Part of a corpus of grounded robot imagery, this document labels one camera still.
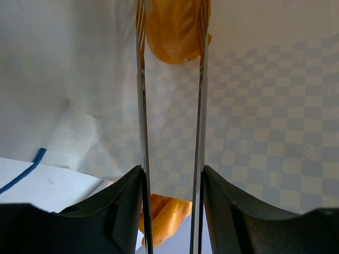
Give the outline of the checkered paper bag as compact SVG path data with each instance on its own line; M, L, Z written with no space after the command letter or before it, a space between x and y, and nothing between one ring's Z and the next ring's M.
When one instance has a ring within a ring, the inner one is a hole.
M1 1L1 195L50 211L140 163L136 1ZM338 1L212 1L206 164L297 213L338 206Z

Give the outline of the metal tongs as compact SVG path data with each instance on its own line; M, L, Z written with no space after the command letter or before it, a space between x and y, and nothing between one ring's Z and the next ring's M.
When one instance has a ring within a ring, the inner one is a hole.
M191 219L190 253L201 253L203 226L203 168L206 151L206 118L208 88L208 26L210 1L202 1L198 13L198 46L200 51L200 77L198 96L197 136L195 142L193 211ZM153 228L151 221L149 149L147 132L147 108L145 85L145 40L146 40L146 4L138 1L136 11L136 56L137 91L140 133L140 154L142 174L142 202L146 253L153 253Z

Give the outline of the long ridged orange bread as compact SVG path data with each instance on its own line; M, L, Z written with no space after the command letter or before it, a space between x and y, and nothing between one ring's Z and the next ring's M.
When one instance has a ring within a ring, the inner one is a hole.
M153 247L162 245L192 213L192 202L151 194Z

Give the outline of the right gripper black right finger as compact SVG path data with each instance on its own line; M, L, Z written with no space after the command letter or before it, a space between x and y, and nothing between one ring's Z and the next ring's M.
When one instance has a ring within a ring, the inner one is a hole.
M213 253L338 253L338 209L304 214L270 205L205 166L204 208Z

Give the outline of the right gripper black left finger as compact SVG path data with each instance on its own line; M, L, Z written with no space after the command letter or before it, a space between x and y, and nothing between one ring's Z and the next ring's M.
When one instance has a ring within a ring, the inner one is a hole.
M1 205L1 253L135 253L141 167L59 213Z

